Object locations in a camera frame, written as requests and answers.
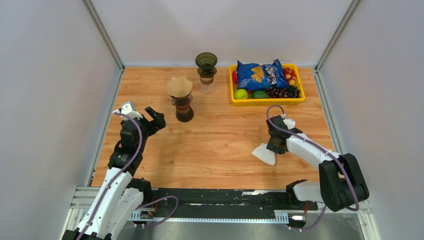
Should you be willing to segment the white paper sheet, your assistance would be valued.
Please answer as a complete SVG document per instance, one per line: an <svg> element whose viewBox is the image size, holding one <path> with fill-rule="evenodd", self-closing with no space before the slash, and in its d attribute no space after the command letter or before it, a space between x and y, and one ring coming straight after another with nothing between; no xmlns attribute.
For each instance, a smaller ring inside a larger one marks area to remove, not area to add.
<svg viewBox="0 0 424 240"><path fill-rule="evenodd" d="M252 151L252 155L266 163L267 165L274 166L276 164L276 154L267 149L266 143L261 143Z"/></svg>

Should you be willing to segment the brown paper coffee filter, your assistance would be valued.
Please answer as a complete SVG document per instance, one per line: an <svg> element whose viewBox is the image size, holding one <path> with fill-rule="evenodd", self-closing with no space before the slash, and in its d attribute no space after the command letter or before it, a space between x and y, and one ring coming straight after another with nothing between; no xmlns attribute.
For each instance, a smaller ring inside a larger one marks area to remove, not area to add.
<svg viewBox="0 0 424 240"><path fill-rule="evenodd" d="M167 83L166 92L174 98L184 98L191 94L193 83L186 77L172 77Z"/></svg>

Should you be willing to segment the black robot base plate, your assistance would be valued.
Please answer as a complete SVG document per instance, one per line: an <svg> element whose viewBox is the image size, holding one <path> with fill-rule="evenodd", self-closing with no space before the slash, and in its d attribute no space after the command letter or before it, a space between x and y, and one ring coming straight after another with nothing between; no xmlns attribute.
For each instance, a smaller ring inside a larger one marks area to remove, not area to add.
<svg viewBox="0 0 424 240"><path fill-rule="evenodd" d="M283 213L316 211L315 202L298 201L285 190L155 188L132 221L282 221Z"/></svg>

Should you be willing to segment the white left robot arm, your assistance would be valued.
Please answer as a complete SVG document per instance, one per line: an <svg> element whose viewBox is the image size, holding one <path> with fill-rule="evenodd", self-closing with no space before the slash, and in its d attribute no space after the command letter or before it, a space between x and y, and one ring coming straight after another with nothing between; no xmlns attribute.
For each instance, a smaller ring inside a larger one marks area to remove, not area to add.
<svg viewBox="0 0 424 240"><path fill-rule="evenodd" d="M115 240L138 207L153 201L149 181L134 175L143 160L148 137L166 127L165 115L146 107L146 119L130 103L114 110L120 116L120 139L109 158L103 183L88 212L74 230L67 229L64 240Z"/></svg>

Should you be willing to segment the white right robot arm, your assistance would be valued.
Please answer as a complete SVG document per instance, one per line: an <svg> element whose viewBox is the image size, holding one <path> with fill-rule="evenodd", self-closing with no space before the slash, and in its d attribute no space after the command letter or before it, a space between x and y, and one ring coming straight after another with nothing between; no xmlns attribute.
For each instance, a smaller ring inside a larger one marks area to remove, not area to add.
<svg viewBox="0 0 424 240"><path fill-rule="evenodd" d="M275 154L294 154L318 170L319 180L297 180L287 185L286 204L298 209L306 201L325 204L331 211L358 211L369 190L356 157L331 151L295 127L282 115L266 120L270 139L267 150Z"/></svg>

